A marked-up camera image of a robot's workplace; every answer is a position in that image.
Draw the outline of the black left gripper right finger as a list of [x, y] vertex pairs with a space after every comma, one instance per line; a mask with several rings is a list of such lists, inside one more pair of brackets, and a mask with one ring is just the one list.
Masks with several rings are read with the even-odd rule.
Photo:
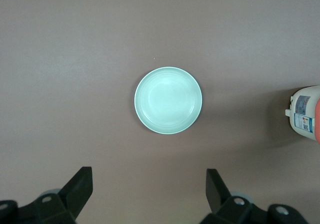
[[273, 204], [264, 211], [248, 199], [232, 195], [216, 169], [206, 170], [205, 194], [211, 210], [202, 224], [305, 224], [294, 208]]

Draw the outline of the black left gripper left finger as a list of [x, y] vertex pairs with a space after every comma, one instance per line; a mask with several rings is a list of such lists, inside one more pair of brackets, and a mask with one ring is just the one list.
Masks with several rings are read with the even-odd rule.
[[75, 224], [93, 193], [92, 167], [79, 171], [58, 191], [47, 192], [19, 207], [14, 200], [0, 202], [2, 224]]

